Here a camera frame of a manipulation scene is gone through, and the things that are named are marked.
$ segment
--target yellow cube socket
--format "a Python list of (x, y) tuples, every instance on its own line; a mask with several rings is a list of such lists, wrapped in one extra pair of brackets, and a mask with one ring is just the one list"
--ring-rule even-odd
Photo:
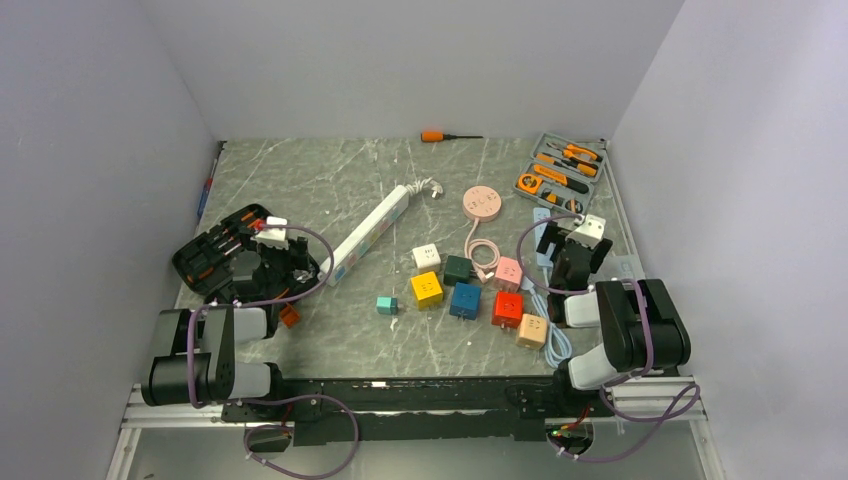
[(418, 310), (438, 305), (445, 297), (442, 286), (439, 285), (439, 277), (434, 272), (422, 273), (410, 279), (412, 282), (412, 293), (415, 295), (415, 304)]

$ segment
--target small teal box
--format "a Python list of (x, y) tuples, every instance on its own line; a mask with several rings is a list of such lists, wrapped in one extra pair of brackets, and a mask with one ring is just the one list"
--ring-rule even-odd
[(453, 287), (450, 312), (455, 317), (477, 320), (477, 312), (480, 310), (480, 287), (457, 282)]
[(383, 315), (397, 314), (397, 298), (377, 297), (377, 313), (382, 313)]

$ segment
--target gray wall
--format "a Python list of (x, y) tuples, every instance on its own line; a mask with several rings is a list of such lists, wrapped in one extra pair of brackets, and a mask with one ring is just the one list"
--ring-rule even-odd
[(102, 478), (213, 138), (134, 0), (0, 4), (0, 472)]
[(613, 137), (729, 478), (846, 478), (848, 4), (688, 0)]
[(224, 139), (612, 135), (683, 0), (142, 0)]

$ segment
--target white power strip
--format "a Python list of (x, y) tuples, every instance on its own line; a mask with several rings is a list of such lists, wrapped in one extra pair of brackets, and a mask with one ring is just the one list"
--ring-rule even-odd
[(406, 210), (409, 206), (410, 192), (404, 185), (398, 185), (389, 193), (383, 202), (365, 217), (365, 220), (353, 230), (347, 239), (333, 251), (336, 264), (332, 272), (330, 269), (330, 259), (324, 260), (321, 264), (321, 273), (330, 275), (327, 279), (327, 284), (335, 286), (351, 267), (360, 259), (365, 252), (371, 248), (371, 245), (380, 238), (380, 235), (395, 223), (397, 217)]

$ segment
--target marble tabletop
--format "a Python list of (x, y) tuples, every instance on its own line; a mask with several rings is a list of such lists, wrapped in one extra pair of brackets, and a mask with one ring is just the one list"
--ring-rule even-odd
[[(396, 185), (433, 177), (445, 190), (438, 199), (429, 192), (411, 198), (409, 208), (338, 285), (296, 305), (300, 323), (280, 328), (273, 338), (240, 345), (238, 359), (275, 362), (289, 378), (550, 374), (538, 351), (515, 345), (515, 330), (491, 324), (491, 286), (483, 287), (478, 319), (463, 321), (448, 314), (451, 287), (445, 287), (441, 305), (418, 311), (409, 281), (416, 274), (414, 247), (435, 243), (443, 264), (447, 255), (463, 256), (471, 222), (461, 199), (474, 185), (490, 186), (503, 199), (498, 218), (481, 225), (475, 238), (488, 238), (503, 255), (515, 255), (518, 236), (532, 223), (532, 209), (538, 205), (517, 195), (512, 185), (534, 143), (481, 139), (423, 144), (407, 138), (227, 142), (198, 231), (249, 203), (260, 203), (337, 246)], [(607, 220), (606, 236), (614, 242), (611, 256), (633, 255), (611, 179), (605, 166), (588, 212)], [(523, 258), (533, 265), (532, 236), (526, 243)], [(319, 263), (326, 258), (318, 241), (310, 239), (309, 245)], [(475, 257), (479, 250), (486, 260), (490, 254), (485, 249), (475, 250)], [(398, 297), (398, 315), (377, 313), (381, 295)], [(525, 312), (532, 313), (529, 295), (525, 297)], [(183, 286), (177, 306), (196, 307), (200, 301)], [(566, 335), (575, 354), (581, 354), (597, 344), (599, 334), (590, 328), (566, 329)]]

